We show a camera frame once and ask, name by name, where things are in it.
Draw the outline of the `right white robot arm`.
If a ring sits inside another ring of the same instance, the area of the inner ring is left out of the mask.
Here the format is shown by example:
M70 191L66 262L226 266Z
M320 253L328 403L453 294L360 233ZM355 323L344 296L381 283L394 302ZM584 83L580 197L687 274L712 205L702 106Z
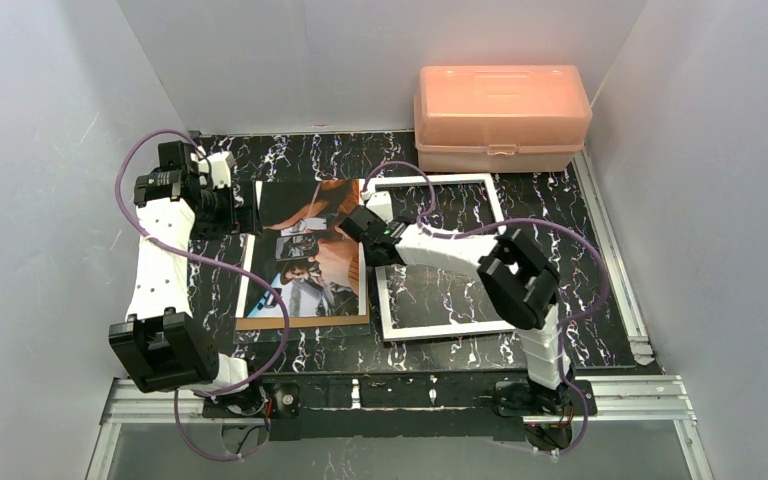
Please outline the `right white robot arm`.
M570 405L571 364L559 338L559 274L521 229L497 234L428 233L406 218L382 219L355 207L340 229L364 250L372 267L422 265L478 281L501 320L521 338L526 393L507 395L510 408L561 414Z

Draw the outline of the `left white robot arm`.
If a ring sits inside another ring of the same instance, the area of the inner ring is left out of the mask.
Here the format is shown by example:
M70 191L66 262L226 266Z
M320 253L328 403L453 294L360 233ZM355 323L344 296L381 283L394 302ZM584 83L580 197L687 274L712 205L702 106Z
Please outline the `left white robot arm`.
M232 395L247 387L246 362L220 353L189 298L191 241L260 230L255 188L234 189L233 164L228 151L207 154L186 141L164 142L157 167L135 180L141 235L135 286L125 319L110 326L108 341L143 393Z

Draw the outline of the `clear acrylic sheet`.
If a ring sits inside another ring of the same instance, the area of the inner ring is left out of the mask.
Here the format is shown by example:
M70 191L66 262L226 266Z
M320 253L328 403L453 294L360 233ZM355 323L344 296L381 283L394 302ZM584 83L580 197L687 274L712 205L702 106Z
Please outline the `clear acrylic sheet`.
M281 318L238 318L235 324L237 342L278 343L283 327ZM288 341L364 336L371 330L370 319L364 316L291 318Z

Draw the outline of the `picture frame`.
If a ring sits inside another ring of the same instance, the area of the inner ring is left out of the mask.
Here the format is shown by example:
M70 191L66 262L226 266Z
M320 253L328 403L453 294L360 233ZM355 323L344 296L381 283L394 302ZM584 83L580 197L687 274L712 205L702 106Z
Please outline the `picture frame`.
M432 175L428 179L421 176L372 178L360 182L362 192L382 191L387 187L482 184L487 191L489 208L496 221L502 219L502 210L497 196L497 189L489 173ZM423 233L419 227L409 227L404 237L405 247L399 246L397 252L406 259L408 266L425 266L447 270L467 276L473 284L478 282L479 257L488 254L495 245L491 235L478 235L462 240L454 240L451 232L443 239ZM512 332L514 327L497 319L482 322L448 323L439 325L395 327L391 316L390 296L387 287L388 275L385 267L375 268L382 334L386 341L413 341L433 338L446 338L468 335L484 335Z

